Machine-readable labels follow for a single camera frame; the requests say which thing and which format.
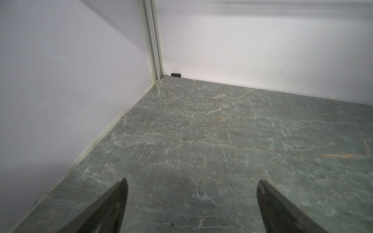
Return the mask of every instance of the cable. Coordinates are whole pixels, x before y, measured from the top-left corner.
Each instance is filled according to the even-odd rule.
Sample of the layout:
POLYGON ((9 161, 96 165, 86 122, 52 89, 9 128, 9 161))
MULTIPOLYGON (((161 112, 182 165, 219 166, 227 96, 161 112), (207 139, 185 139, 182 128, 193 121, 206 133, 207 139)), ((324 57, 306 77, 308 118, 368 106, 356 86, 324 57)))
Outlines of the cable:
POLYGON ((35 210, 35 206, 36 206, 36 204, 40 204, 40 203, 37 203, 37 201, 38 201, 38 198, 41 196, 41 195, 44 195, 44 194, 48 194, 48 193, 50 193, 51 191, 49 191, 49 192, 46 192, 46 193, 43 193, 43 194, 40 194, 36 199, 35 199, 35 202, 34 202, 34 204, 31 206, 31 212, 33 212, 34 210, 35 210))

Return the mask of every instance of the gray marble floor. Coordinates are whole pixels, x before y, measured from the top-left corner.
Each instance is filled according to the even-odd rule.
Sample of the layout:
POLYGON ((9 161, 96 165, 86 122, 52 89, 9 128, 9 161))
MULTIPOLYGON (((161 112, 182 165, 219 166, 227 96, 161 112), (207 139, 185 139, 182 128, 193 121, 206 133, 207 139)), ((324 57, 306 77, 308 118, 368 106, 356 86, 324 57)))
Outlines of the gray marble floor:
POLYGON ((58 230, 123 177, 122 232, 264 232, 260 179, 330 233, 372 232, 372 148, 373 106, 166 76, 16 232, 58 230))

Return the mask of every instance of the small black object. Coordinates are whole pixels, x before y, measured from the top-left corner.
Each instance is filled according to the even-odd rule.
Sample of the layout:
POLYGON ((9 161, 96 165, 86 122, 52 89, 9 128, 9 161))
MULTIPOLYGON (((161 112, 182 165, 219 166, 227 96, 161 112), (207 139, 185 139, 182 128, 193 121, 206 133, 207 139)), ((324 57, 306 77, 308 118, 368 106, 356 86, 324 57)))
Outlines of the small black object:
POLYGON ((267 233, 327 233, 265 180, 257 198, 267 233))
POLYGON ((180 78, 180 77, 181 77, 181 74, 179 74, 179 73, 172 73, 171 76, 172 76, 172 77, 178 77, 178 78, 180 78))
POLYGON ((128 184, 123 179, 58 233, 119 233, 127 195, 128 184))

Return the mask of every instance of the lavender wall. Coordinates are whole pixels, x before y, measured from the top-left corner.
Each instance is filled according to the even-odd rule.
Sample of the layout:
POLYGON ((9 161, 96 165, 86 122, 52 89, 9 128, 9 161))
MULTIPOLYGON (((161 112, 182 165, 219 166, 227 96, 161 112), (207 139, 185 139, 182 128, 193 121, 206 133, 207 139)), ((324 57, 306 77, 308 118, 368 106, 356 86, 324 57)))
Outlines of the lavender wall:
POLYGON ((136 0, 0 1, 0 232, 153 84, 136 0))
POLYGON ((373 2, 156 0, 164 72, 373 104, 373 2))

